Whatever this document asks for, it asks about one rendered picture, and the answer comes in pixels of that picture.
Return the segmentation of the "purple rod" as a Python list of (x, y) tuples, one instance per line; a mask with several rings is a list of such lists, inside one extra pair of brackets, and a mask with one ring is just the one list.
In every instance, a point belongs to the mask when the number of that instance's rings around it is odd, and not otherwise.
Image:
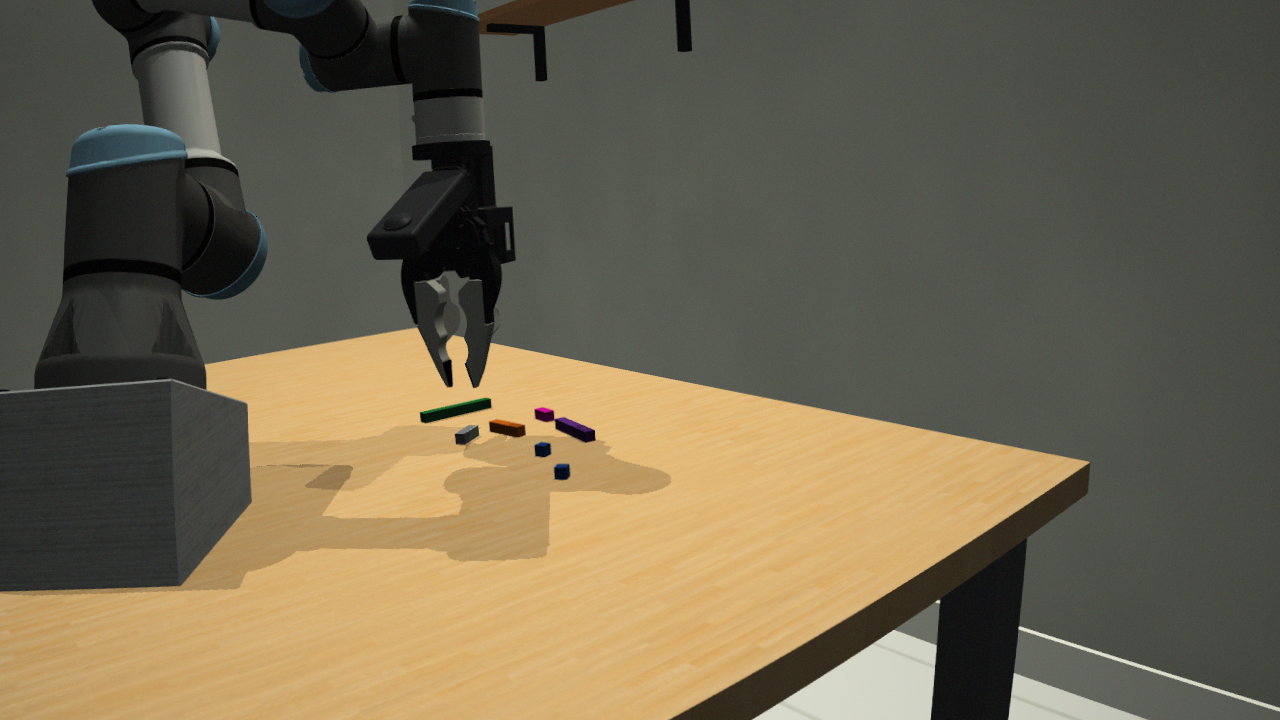
[(594, 429), (584, 427), (582, 424), (572, 421), (564, 416), (556, 418), (556, 429), (572, 436), (573, 438), (581, 439), (585, 443), (596, 441)]

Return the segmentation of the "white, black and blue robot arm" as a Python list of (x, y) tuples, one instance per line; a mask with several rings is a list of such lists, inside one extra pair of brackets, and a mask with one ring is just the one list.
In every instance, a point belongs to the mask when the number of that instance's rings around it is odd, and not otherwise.
[[(221, 156), (214, 17), (293, 35), (317, 92), (412, 85), (416, 145), (485, 140), (475, 0), (411, 0), (408, 15), (381, 18), (360, 0), (92, 3), (128, 41), (143, 126), (90, 129), (72, 146), (61, 302), (35, 389), (157, 377), (207, 389), (180, 290), (234, 297), (268, 258)], [(422, 172), (367, 234), (372, 258), (422, 258), (470, 193), (465, 169)]]

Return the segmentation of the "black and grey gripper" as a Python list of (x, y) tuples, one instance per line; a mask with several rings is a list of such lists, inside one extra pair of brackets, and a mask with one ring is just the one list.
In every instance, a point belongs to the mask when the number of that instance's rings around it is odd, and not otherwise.
[[(413, 323), (445, 387), (453, 387), (452, 360), (445, 343), (460, 328), (460, 307), (452, 304), (449, 282), (442, 273), (456, 272), (460, 278), (470, 279), (460, 290), (458, 299), (467, 319), (465, 342), (468, 357), (465, 366), (474, 388), (477, 388), (485, 372), (492, 334), (500, 325), (500, 313), (495, 306), (502, 283), (500, 264), (516, 260), (513, 211), (512, 208), (497, 208), (493, 151), (489, 152), (489, 146), (488, 140), (412, 146), (413, 160), (431, 160), (433, 170), (467, 170), (474, 190), (422, 258), (403, 259), (401, 268), (401, 284)], [(506, 247), (507, 222), (509, 250)]]

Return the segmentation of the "grey rod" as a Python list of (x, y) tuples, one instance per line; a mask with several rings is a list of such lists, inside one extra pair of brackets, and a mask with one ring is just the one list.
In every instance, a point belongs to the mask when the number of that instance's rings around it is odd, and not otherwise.
[(467, 445), (470, 441), (479, 436), (477, 425), (465, 427), (462, 430), (454, 433), (456, 445)]

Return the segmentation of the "green rod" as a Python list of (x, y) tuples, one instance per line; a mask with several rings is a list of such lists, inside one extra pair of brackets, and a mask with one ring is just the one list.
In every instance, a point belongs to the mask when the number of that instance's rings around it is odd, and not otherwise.
[(420, 419), (422, 423), (436, 421), (451, 416), (460, 416), (468, 413), (476, 413), (492, 407), (492, 398), (476, 398), (463, 404), (454, 404), (445, 407), (436, 407), (433, 410), (420, 413)]

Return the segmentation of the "orange rod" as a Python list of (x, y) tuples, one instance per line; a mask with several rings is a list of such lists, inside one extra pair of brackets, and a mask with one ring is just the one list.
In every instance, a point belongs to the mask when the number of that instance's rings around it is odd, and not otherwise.
[(492, 421), (489, 421), (489, 428), (490, 428), (490, 432), (499, 433), (499, 434), (503, 434), (503, 436), (512, 436), (512, 437), (517, 437), (517, 438), (522, 437), (522, 436), (526, 436), (525, 425), (524, 424), (518, 424), (518, 423), (513, 423), (513, 421), (503, 421), (503, 420), (498, 420), (498, 419), (497, 420), (492, 420)]

